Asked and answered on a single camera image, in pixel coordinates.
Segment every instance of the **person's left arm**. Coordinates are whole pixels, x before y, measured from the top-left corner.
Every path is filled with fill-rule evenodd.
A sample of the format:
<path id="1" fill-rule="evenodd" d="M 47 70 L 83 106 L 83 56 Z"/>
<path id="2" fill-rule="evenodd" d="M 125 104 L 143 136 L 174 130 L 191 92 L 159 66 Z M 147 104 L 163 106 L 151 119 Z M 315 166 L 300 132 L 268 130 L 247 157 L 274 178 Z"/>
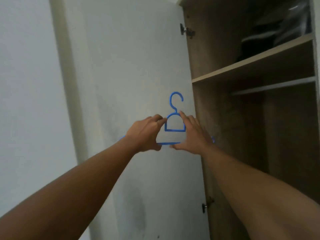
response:
<path id="1" fill-rule="evenodd" d="M 131 158 L 160 150 L 160 115 L 136 121 L 126 136 L 21 202 L 0 218 L 0 239 L 78 239 Z"/>

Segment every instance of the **wooden shelf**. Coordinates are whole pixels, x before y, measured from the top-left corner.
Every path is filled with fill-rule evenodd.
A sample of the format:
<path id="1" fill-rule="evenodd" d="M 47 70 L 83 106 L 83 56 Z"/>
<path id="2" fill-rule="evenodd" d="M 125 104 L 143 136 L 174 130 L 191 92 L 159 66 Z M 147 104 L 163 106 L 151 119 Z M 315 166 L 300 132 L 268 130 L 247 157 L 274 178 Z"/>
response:
<path id="1" fill-rule="evenodd" d="M 248 59 L 197 77 L 192 80 L 192 83 L 209 80 L 237 80 L 263 76 L 266 73 L 291 68 L 305 69 L 305 67 L 310 67 L 310 64 L 313 64 L 313 39 L 314 34 L 312 33 L 301 36 Z"/>

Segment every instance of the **metal cabinet hinge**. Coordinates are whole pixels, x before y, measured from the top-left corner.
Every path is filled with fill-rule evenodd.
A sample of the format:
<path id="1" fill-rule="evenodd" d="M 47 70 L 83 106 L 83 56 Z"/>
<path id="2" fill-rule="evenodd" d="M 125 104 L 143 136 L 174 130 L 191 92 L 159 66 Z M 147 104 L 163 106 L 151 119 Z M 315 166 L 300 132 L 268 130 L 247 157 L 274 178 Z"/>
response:
<path id="1" fill-rule="evenodd" d="M 212 203 L 214 203 L 214 199 L 209 197 L 209 201 L 207 202 L 207 204 L 202 204 L 202 213 L 203 214 L 206 212 L 206 209 L 208 209 Z"/>
<path id="2" fill-rule="evenodd" d="M 183 24 L 180 24 L 180 32 L 181 32 L 181 35 L 186 34 L 186 36 L 189 36 L 190 39 L 192 39 L 192 37 L 196 35 L 195 31 L 193 31 L 191 28 L 187 28 L 187 27 L 185 28 Z"/>

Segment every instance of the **person's right arm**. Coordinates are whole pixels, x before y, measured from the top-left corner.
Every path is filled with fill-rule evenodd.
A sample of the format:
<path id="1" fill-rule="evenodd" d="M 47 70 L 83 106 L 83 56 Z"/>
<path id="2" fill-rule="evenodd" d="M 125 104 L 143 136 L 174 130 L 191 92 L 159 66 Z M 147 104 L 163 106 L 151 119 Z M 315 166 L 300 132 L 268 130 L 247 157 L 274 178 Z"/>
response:
<path id="1" fill-rule="evenodd" d="M 180 115 L 186 140 L 171 147 L 205 159 L 251 239 L 320 239 L 320 206 L 316 202 L 224 153 L 196 118 Z"/>

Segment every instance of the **forearm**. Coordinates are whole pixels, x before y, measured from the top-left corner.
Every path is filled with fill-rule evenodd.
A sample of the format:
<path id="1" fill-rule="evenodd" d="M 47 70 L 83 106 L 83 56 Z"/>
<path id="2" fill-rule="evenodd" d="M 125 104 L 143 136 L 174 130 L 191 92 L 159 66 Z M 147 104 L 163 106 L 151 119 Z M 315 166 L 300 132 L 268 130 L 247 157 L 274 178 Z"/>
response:
<path id="1" fill-rule="evenodd" d="M 0 239 L 78 239 L 136 152 L 123 138 L 74 167 L 0 218 Z"/>
<path id="2" fill-rule="evenodd" d="M 251 238 L 319 237 L 320 208 L 313 200 L 217 148 L 204 157 Z"/>

